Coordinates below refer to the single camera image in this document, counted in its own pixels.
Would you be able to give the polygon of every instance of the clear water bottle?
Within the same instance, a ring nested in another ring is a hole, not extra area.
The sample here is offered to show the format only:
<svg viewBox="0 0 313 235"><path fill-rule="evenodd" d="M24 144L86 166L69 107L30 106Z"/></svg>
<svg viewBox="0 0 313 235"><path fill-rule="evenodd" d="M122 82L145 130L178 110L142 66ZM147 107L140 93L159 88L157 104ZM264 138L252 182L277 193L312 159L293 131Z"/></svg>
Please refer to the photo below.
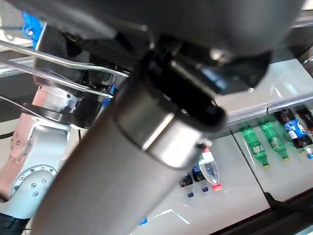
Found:
<svg viewBox="0 0 313 235"><path fill-rule="evenodd" d="M221 190L223 186L220 184L219 169L209 148L202 152L198 165L203 176L212 185L213 191Z"/></svg>

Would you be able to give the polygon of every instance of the white shelf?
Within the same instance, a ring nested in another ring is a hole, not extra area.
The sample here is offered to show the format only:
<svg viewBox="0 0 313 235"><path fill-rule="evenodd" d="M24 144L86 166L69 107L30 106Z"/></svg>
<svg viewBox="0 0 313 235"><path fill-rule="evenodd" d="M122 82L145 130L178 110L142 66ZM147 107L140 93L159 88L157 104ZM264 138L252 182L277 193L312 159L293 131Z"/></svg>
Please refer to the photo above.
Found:
<svg viewBox="0 0 313 235"><path fill-rule="evenodd" d="M203 193L193 184L187 198L177 183L173 191L148 215L148 223L132 235L208 235L269 208L269 205L232 136L214 141L223 190Z"/></svg>
<svg viewBox="0 0 313 235"><path fill-rule="evenodd" d="M270 64L253 92L219 96L215 100L228 114L228 122L255 118L283 107L313 99L313 79L297 59Z"/></svg>
<svg viewBox="0 0 313 235"><path fill-rule="evenodd" d="M253 129L268 155L269 169L262 168L254 158L242 132L234 136L264 192L269 192L278 201L285 201L313 187L313 160L301 155L292 143L287 143L290 161L284 162L272 149L262 129L259 126Z"/></svg>

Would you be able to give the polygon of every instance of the cable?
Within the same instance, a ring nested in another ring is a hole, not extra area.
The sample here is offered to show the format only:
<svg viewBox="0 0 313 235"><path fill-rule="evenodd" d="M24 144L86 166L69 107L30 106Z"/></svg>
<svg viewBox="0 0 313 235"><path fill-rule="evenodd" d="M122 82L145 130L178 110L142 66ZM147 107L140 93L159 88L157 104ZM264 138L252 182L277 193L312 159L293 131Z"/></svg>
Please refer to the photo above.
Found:
<svg viewBox="0 0 313 235"><path fill-rule="evenodd" d="M28 109L28 108L26 108L25 106L23 106L23 105L21 105L21 104L15 102L15 101L13 101L13 100L11 100L11 99L5 97L5 96L0 95L0 99L3 99L3 100L5 100L5 101L8 101L8 102L10 102L11 104L14 104L14 105L16 105L16 106L18 106L18 107L20 107L20 108L22 108L22 109L24 109L24 110L30 112L31 114L35 115L36 117L42 118L42 119L44 119L44 120L46 120L46 121L51 121L51 122L53 122L53 123L55 123L55 124L62 125L62 126L68 126L68 125L66 125L66 124L59 123L59 122L57 122L57 121L55 121L55 120L53 120L53 119L50 119L50 118L41 116L40 114L37 114L36 112L32 111L31 109Z"/></svg>
<svg viewBox="0 0 313 235"><path fill-rule="evenodd" d="M14 131L12 131L10 133L2 134L2 135L0 135L0 140L9 138L9 137L13 136L13 134L14 134Z"/></svg>

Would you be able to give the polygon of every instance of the bottle label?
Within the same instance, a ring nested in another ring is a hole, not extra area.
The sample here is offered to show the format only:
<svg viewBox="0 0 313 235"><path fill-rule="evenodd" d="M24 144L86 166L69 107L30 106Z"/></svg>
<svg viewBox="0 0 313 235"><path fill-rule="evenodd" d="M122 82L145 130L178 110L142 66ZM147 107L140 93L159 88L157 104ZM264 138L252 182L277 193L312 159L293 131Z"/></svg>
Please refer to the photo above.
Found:
<svg viewBox="0 0 313 235"><path fill-rule="evenodd" d="M284 128L292 139L301 138L307 135L303 126L297 119L286 122Z"/></svg>
<svg viewBox="0 0 313 235"><path fill-rule="evenodd" d="M279 146L279 144L278 144L278 138L277 138L277 137L273 137L271 144L272 144L272 147L273 147L273 148L278 148L278 146Z"/></svg>
<svg viewBox="0 0 313 235"><path fill-rule="evenodd" d="M260 145L258 145L258 146L253 147L252 150L253 150L253 153L254 153L254 154L258 154L259 152L264 151L264 148L263 148L263 146L260 144Z"/></svg>
<svg viewBox="0 0 313 235"><path fill-rule="evenodd" d="M199 157L199 165L210 163L214 161L214 157L209 148L206 148Z"/></svg>

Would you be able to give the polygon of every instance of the pepsi bottle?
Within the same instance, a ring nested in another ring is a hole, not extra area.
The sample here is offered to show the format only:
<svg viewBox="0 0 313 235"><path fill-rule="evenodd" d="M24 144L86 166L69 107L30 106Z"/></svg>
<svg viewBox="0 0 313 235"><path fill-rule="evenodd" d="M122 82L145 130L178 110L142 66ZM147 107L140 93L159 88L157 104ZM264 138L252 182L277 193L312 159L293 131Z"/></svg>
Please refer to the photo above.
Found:
<svg viewBox="0 0 313 235"><path fill-rule="evenodd" d="M307 135L303 126L299 123L290 109L275 113L275 117L282 124L291 137L293 145L300 151L305 151L308 158L313 158L313 142Z"/></svg>

